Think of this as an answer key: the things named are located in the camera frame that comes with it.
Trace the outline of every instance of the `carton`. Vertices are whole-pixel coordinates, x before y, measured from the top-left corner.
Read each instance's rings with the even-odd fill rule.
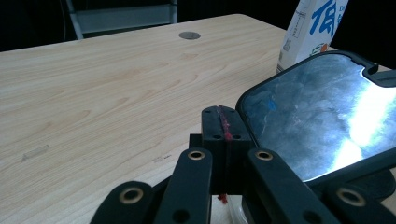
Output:
[[[347,1],[300,0],[281,45],[277,73],[328,49]]]

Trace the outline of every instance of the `black curtain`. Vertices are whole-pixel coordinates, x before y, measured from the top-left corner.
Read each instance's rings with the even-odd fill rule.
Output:
[[[5,0],[0,5],[0,51],[76,39],[64,0]]]
[[[299,0],[178,0],[178,20],[242,13],[287,29]],[[332,47],[396,69],[396,7],[391,0],[349,0]]]

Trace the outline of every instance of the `wooden table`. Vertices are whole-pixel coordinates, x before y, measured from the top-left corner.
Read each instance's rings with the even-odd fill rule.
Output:
[[[88,223],[117,185],[168,177],[204,108],[275,73],[284,33],[231,15],[2,52],[0,222]]]

